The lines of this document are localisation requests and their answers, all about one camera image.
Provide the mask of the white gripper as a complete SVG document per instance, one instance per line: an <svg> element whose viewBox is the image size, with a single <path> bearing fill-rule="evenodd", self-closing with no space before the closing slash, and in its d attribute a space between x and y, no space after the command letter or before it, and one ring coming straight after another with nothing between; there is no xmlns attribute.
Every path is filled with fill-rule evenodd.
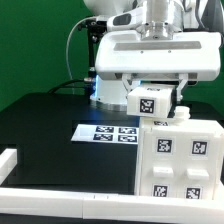
<svg viewBox="0 0 224 224"><path fill-rule="evenodd" d="M127 93L139 80L175 81L174 100L183 99L189 81L213 81L220 73L217 32L175 33L172 40L142 40L135 30L107 33L101 40L96 71L104 80L122 76Z"/></svg>

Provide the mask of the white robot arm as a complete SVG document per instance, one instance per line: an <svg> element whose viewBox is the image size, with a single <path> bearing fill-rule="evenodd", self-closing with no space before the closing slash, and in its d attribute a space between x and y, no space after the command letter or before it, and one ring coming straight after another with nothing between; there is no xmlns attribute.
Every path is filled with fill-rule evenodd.
<svg viewBox="0 0 224 224"><path fill-rule="evenodd" d="M96 56L103 80L213 81L224 38L221 0L83 0L105 23Z"/></svg>

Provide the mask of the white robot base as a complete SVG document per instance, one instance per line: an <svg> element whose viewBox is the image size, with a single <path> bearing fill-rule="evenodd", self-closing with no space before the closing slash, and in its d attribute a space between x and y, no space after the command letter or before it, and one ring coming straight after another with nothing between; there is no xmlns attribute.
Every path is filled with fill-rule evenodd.
<svg viewBox="0 0 224 224"><path fill-rule="evenodd" d="M102 80L97 76L95 92L90 96L90 104L105 110L125 111L127 95L122 80Z"/></svg>

